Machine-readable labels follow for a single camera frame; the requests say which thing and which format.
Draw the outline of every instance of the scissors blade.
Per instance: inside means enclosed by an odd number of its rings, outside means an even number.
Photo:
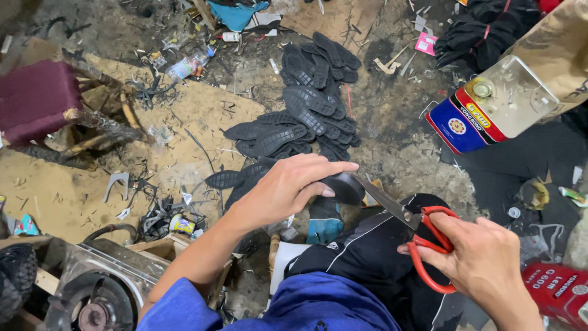
[[[419,227],[422,217],[409,212],[406,208],[404,208],[401,204],[399,204],[384,191],[380,190],[374,184],[360,178],[356,174],[352,173],[352,175],[353,178],[355,178],[363,186],[363,188],[365,188],[365,190],[382,205],[382,207],[389,211],[390,214],[392,214],[394,217],[405,223],[412,230],[416,231],[416,229]]]

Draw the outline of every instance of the scissors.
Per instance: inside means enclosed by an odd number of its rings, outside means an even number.
[[[434,291],[444,294],[455,292],[455,287],[453,285],[440,285],[427,274],[425,268],[423,267],[423,262],[420,259],[419,251],[416,248],[416,246],[428,247],[442,254],[449,254],[453,252],[453,244],[451,243],[449,238],[447,238],[447,236],[445,236],[441,231],[439,231],[439,229],[437,229],[433,225],[433,223],[431,223],[429,215],[432,213],[445,213],[446,215],[455,217],[457,219],[459,218],[459,216],[457,216],[450,209],[442,206],[424,207],[421,209],[419,214],[413,214],[407,209],[405,209],[391,196],[386,194],[384,191],[381,191],[374,184],[361,179],[356,174],[350,174],[363,186],[363,188],[377,202],[379,202],[382,205],[382,207],[389,211],[390,214],[392,214],[392,216],[396,217],[397,219],[405,223],[412,231],[416,232],[416,229],[418,229],[421,223],[423,223],[427,228],[429,228],[429,230],[433,233],[433,235],[435,236],[435,238],[437,238],[441,245],[443,245],[443,247],[439,247],[438,245],[435,245],[432,242],[419,237],[415,233],[412,237],[412,240],[407,243],[408,250],[410,252],[410,257],[412,258],[412,263],[414,263],[415,269],[419,276]]]

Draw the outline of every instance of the red scissors handle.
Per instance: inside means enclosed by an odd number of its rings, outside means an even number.
[[[408,250],[412,258],[412,263],[415,265],[416,271],[419,274],[419,276],[423,279],[423,281],[427,285],[429,285],[429,287],[433,290],[439,293],[449,294],[455,292],[455,287],[451,284],[440,285],[436,283],[425,271],[425,268],[423,267],[423,262],[420,259],[419,251],[416,248],[416,246],[428,247],[442,254],[449,254],[454,250],[453,244],[451,243],[449,238],[447,238],[447,236],[445,236],[441,231],[439,231],[439,229],[435,227],[435,225],[433,225],[433,223],[431,223],[431,220],[429,219],[429,214],[432,213],[445,213],[446,215],[455,217],[457,219],[459,218],[459,216],[457,216],[457,214],[452,212],[450,209],[442,206],[424,207],[421,209],[421,214],[423,215],[423,220],[421,223],[425,224],[425,226],[429,228],[429,230],[433,233],[435,238],[437,238],[437,240],[441,243],[441,245],[443,245],[444,248],[439,247],[433,244],[432,242],[425,240],[415,234],[412,238],[412,241],[408,242]]]

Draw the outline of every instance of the hand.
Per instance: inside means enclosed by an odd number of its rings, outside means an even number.
[[[516,234],[478,217],[475,224],[433,213],[431,222],[455,246],[450,254],[417,246],[421,259],[447,276],[455,288],[476,301],[500,330],[542,327],[537,305],[523,284]],[[406,244],[398,252],[409,254]]]
[[[317,154],[298,154],[279,160],[258,184],[229,209],[245,230],[288,218],[300,212],[313,196],[334,197],[335,192],[317,182],[342,171],[356,171],[350,162],[329,162]]]

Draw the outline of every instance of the pink tag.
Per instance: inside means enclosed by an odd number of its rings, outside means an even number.
[[[415,49],[423,53],[435,56],[433,46],[437,41],[437,37],[427,36],[427,32],[421,32],[419,39],[416,41]]]

